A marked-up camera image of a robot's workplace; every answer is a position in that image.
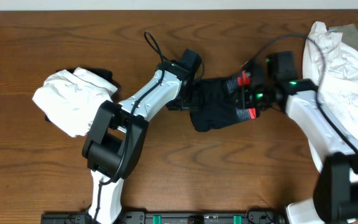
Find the black leggings red waistband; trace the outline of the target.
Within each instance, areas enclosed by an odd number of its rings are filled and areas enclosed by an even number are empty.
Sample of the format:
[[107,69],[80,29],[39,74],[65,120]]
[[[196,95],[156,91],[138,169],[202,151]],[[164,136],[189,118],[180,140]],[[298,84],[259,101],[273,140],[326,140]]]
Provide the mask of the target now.
[[190,111],[195,130],[207,132],[258,118],[260,111],[251,100],[251,84],[251,76],[245,70],[231,77],[196,83],[198,109]]

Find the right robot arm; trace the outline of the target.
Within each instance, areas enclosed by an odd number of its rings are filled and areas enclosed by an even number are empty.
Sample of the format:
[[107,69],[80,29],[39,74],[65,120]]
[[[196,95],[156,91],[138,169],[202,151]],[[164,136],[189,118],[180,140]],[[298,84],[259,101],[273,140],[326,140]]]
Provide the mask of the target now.
[[277,105],[307,137],[319,177],[310,199],[285,208],[287,223],[352,223],[358,219],[358,140],[324,104],[318,86],[293,75],[273,77],[246,62],[237,82],[241,106]]

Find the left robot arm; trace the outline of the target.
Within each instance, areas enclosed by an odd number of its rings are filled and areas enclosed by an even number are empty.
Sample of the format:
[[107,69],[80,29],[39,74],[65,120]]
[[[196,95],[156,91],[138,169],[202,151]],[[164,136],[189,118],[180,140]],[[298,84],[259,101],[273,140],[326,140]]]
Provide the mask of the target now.
[[166,105],[187,109],[191,91],[204,70],[202,60],[166,60],[152,79],[130,98],[105,101],[98,108],[82,155],[93,178],[90,223],[114,223],[121,213],[124,180],[137,165],[150,120]]

